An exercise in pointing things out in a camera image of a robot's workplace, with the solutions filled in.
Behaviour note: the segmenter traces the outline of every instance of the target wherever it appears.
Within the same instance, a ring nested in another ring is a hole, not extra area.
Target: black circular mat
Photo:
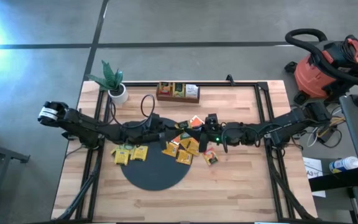
[[[162,118],[164,124],[174,125],[175,122]],[[139,124],[131,121],[128,125]],[[163,190],[174,186],[185,177],[189,165],[176,162],[176,158],[162,153],[159,142],[142,144],[148,146],[146,161],[129,161],[121,166],[122,173],[130,183],[144,190]]]

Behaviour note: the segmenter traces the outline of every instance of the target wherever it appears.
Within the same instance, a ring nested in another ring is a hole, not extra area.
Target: potted plant
[[[90,80],[99,84],[101,90],[107,90],[109,96],[115,104],[121,104],[127,101],[128,92],[124,84],[122,84],[122,71],[117,69],[114,73],[110,64],[102,60],[103,75],[105,78],[99,78],[94,75],[87,75]]]

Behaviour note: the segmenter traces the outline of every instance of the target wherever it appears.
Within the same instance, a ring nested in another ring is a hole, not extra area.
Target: red vacuum
[[[313,45],[295,39],[294,36],[308,34],[318,38]],[[309,98],[322,98],[326,104],[338,102],[349,89],[358,85],[358,40],[348,35],[344,41],[327,40],[317,29],[297,29],[286,34],[285,40],[310,52],[299,63],[290,62],[285,71],[294,73],[299,92],[294,102],[302,105]]]

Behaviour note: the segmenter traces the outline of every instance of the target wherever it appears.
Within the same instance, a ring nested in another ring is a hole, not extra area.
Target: green plant
[[[109,63],[102,60],[102,64],[105,78],[99,78],[94,75],[87,75],[87,77],[99,84],[101,90],[119,91],[119,85],[122,82],[122,71],[117,69],[117,72],[114,73]]]

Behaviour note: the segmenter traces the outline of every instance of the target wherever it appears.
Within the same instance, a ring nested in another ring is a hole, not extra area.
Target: white pot
[[[119,96],[114,96],[113,94],[111,94],[110,90],[108,91],[109,96],[115,104],[123,104],[125,103],[125,101],[128,100],[127,88],[122,83],[120,85],[124,88],[124,91]]]

